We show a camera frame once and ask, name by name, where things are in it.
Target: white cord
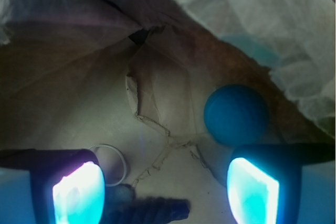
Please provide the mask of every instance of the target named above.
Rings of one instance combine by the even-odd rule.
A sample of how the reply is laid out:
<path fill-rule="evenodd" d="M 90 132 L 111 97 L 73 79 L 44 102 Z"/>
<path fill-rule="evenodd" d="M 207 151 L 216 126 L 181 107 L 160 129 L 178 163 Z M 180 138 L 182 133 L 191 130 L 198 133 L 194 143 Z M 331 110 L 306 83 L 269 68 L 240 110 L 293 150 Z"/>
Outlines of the white cord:
<path fill-rule="evenodd" d="M 125 179 L 126 174 L 127 174 L 127 165 L 126 165 L 125 158 L 124 158 L 124 156 L 122 155 L 122 153 L 121 153 L 120 150 L 118 150 L 117 148 L 115 148 L 115 147 L 113 147 L 113 146 L 111 146 L 111 145 L 108 145 L 108 144 L 97 144 L 97 145 L 91 146 L 91 147 L 89 148 L 89 150 L 90 150 L 90 149 L 93 149 L 93 148 L 99 148 L 99 147 L 106 147 L 106 148 L 110 148 L 110 149 L 112 149 L 112 150 L 115 150 L 115 151 L 119 154 L 119 156 L 120 156 L 120 158 L 121 158 L 122 165 L 123 165 L 123 167 L 124 167 L 124 173 L 123 173 L 121 179 L 120 179 L 118 182 L 114 183 L 114 184 L 105 184 L 105 186 L 108 186 L 108 187 L 117 186 L 117 185 L 119 185 L 119 184 Z"/>

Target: blue led light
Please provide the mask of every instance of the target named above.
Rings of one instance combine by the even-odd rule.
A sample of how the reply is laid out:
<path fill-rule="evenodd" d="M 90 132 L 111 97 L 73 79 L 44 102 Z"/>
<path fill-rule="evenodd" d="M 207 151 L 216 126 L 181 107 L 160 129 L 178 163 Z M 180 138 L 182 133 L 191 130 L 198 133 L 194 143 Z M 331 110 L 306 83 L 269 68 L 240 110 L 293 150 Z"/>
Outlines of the blue led light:
<path fill-rule="evenodd" d="M 276 223 L 279 182 L 245 158 L 231 161 L 227 192 L 232 214 L 238 223 Z"/>
<path fill-rule="evenodd" d="M 98 223 L 101 218 L 105 182 L 100 167 L 86 162 L 53 186 L 56 224 Z"/>

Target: wrinkled paper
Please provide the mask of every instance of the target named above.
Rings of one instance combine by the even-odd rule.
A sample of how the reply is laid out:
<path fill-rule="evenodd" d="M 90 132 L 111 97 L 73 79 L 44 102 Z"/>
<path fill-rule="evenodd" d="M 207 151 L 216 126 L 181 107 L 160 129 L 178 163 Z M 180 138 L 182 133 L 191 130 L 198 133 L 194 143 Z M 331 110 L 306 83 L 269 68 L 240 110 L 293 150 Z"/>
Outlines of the wrinkled paper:
<path fill-rule="evenodd" d="M 218 39 L 260 65 L 286 98 L 334 136 L 335 3 L 332 0 L 175 0 Z"/>
<path fill-rule="evenodd" d="M 206 130 L 210 94 L 257 90 L 270 111 L 260 143 L 331 142 L 316 125 L 334 137 L 334 42 L 332 0 L 0 0 L 0 133 L 44 148 L 116 134 L 135 170 L 143 138 L 146 164 L 166 142 L 197 144 L 224 185 L 232 148 Z M 126 104 L 156 132 L 129 124 Z"/>

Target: rubber ball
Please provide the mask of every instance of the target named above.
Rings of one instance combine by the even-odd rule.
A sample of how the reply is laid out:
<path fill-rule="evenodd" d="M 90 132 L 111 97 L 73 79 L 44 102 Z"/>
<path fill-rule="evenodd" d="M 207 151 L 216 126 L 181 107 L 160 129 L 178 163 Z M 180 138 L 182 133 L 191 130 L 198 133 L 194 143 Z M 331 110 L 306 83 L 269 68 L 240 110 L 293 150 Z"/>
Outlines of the rubber ball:
<path fill-rule="evenodd" d="M 208 98 L 204 122 L 219 143 L 231 146 L 251 144 L 266 131 L 268 107 L 255 90 L 243 85 L 227 85 Z"/>

